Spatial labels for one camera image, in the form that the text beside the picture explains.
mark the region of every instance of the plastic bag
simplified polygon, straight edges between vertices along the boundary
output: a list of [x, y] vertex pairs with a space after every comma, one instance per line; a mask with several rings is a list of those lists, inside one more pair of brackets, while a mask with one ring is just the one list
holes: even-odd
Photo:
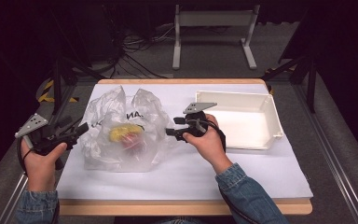
[[121, 86], [89, 103], [83, 121], [89, 131], [79, 138], [85, 169], [147, 172], [176, 142], [165, 133], [173, 122], [152, 92], [126, 96]]

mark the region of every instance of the yellow object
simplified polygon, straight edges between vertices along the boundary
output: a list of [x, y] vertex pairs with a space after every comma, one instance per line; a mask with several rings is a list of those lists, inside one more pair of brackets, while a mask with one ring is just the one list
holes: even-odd
[[112, 142], [119, 142], [121, 139], [130, 133], [141, 133], [142, 127], [136, 124], [123, 124], [113, 128], [109, 133], [109, 139]]

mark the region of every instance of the person's right hand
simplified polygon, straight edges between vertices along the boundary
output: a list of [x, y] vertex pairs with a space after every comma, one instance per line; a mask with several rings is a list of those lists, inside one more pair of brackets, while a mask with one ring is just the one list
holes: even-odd
[[[213, 115], [206, 114], [205, 116], [207, 120], [218, 126]], [[202, 158], [212, 165], [217, 174], [223, 173], [232, 165], [223, 149], [220, 136], [213, 127], [208, 127], [208, 131], [202, 137], [196, 137], [190, 133], [184, 133], [183, 137], [188, 143], [196, 147]]]

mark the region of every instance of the white tray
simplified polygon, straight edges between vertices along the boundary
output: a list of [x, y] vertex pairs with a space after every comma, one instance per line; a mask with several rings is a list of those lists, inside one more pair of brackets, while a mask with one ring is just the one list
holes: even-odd
[[196, 101], [217, 103], [205, 113], [216, 117], [226, 135], [227, 148], [269, 149], [275, 139], [283, 136], [270, 94], [197, 91]]

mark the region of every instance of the denim jacket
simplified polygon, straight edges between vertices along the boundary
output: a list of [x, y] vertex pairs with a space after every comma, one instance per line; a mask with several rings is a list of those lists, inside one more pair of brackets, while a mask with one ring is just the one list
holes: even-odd
[[[240, 168], [237, 163], [215, 177], [219, 188], [250, 219], [257, 223], [288, 223], [264, 189]], [[16, 211], [18, 223], [50, 223], [58, 201], [57, 191], [24, 191]], [[249, 223], [231, 209], [237, 223]], [[192, 218], [180, 218], [165, 223], [193, 224]]]

